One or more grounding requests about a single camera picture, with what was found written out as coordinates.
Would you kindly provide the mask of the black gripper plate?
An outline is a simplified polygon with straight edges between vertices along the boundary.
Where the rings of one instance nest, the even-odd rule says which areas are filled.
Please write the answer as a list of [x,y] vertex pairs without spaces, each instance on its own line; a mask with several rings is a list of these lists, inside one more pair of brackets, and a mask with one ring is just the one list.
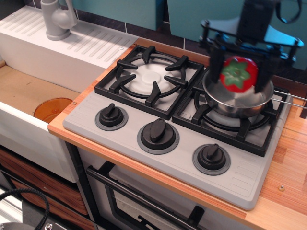
[[[233,36],[239,42],[256,45],[257,43],[286,46],[290,48],[288,54],[282,54],[288,63],[296,61],[295,53],[304,43],[295,37],[282,33],[274,29],[270,23],[273,14],[284,24],[296,22],[302,11],[303,2],[297,1],[297,13],[293,17],[286,19],[281,16],[280,0],[246,0],[243,3],[241,13],[238,17],[228,20],[202,20],[203,27],[202,42],[208,39],[209,31],[215,31],[222,35]],[[225,61],[226,47],[214,46],[211,49],[210,75],[213,83],[217,83]],[[276,73],[280,62],[280,57],[276,55],[266,56],[261,62],[257,76],[255,93],[262,92],[264,87]]]

